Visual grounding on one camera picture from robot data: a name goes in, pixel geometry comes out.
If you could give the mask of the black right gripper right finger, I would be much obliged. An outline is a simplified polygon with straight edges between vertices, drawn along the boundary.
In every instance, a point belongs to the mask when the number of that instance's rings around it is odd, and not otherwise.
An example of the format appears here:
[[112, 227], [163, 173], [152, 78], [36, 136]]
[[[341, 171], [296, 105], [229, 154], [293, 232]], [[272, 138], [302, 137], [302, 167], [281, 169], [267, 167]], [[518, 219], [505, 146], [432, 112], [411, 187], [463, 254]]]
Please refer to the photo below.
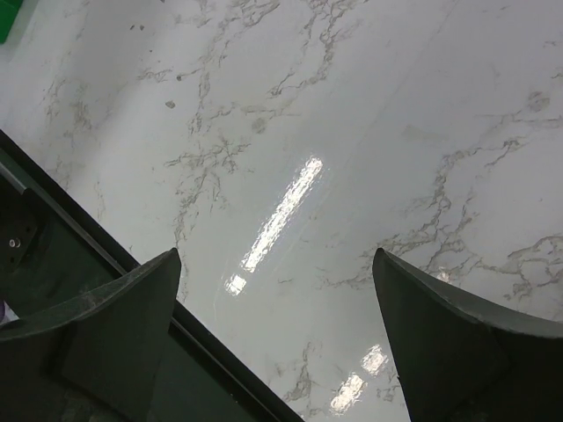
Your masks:
[[412, 421], [560, 421], [562, 325], [377, 249], [379, 309]]

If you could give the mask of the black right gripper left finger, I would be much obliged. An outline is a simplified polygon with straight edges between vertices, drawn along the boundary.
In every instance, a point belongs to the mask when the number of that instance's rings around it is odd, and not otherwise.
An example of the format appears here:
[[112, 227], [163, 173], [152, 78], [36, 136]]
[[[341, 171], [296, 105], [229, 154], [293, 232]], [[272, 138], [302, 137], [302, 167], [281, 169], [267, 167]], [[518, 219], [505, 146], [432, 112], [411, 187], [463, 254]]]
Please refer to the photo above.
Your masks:
[[68, 398], [146, 420], [181, 263], [170, 249], [105, 285], [1, 327], [1, 419], [55, 421]]

